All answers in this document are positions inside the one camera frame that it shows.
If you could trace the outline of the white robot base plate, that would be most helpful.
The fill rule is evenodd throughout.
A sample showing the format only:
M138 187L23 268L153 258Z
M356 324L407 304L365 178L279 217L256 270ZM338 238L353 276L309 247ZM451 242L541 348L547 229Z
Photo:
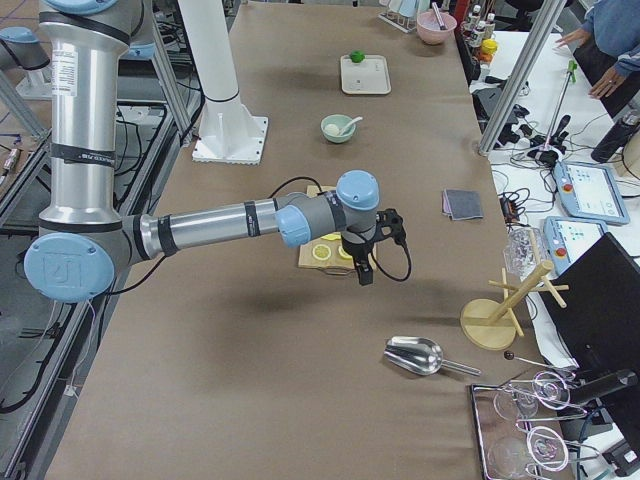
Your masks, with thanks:
M253 116L238 99L226 103L207 101L192 158L196 162L258 165L268 126L267 117Z

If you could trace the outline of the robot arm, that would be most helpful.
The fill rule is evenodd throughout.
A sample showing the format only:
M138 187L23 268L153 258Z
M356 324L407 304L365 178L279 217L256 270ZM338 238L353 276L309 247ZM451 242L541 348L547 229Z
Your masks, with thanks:
M300 246L339 232L359 282L382 238L375 177L344 173L334 189L184 214L122 216L114 206L115 115L120 59L150 49L147 1L45 1L39 22L52 43L51 201L24 271L44 296L65 303L105 292L124 269L195 246L279 233Z

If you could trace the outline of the person's far hand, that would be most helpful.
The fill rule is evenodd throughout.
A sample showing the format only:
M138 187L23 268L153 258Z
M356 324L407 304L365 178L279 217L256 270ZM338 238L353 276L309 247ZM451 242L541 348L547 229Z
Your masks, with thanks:
M578 46L584 45L591 38L591 33L582 28L577 28L576 30L562 36L560 39L556 41L556 46L558 48L562 46L569 46L571 44L575 44Z

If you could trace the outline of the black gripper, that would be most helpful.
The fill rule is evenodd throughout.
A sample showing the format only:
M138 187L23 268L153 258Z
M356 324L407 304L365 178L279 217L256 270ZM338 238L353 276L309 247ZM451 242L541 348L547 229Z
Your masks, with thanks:
M352 257L360 286L373 283L373 269L369 256L373 252L375 228L362 232L346 230L342 232L342 247Z

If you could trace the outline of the person's near hand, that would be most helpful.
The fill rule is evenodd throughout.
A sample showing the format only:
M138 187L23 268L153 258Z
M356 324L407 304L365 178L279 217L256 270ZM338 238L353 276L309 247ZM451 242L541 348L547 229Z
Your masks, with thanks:
M607 69L602 77L592 86L589 96L602 99L611 96L626 80L614 66Z

